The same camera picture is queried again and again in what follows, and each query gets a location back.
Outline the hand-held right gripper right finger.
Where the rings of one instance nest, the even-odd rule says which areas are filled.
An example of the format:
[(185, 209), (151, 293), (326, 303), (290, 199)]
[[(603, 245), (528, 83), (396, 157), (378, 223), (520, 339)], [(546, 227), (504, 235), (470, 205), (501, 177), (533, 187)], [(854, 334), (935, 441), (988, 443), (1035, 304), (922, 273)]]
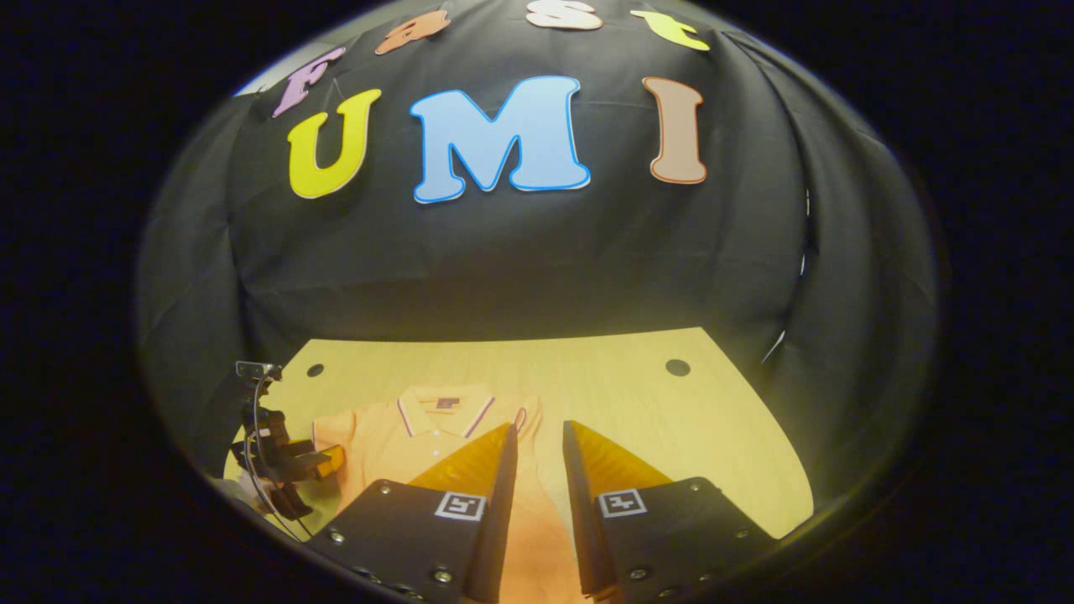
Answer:
[(671, 479), (586, 425), (561, 451), (581, 591), (595, 603), (711, 603), (777, 547), (701, 476)]

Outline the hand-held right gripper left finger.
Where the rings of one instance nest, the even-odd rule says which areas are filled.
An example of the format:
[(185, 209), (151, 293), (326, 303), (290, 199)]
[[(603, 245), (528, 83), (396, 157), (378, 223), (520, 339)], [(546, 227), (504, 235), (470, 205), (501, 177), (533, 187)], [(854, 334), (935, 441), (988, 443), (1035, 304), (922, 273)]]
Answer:
[(372, 481), (306, 545), (396, 603), (496, 603), (518, 459), (499, 425), (411, 481)]

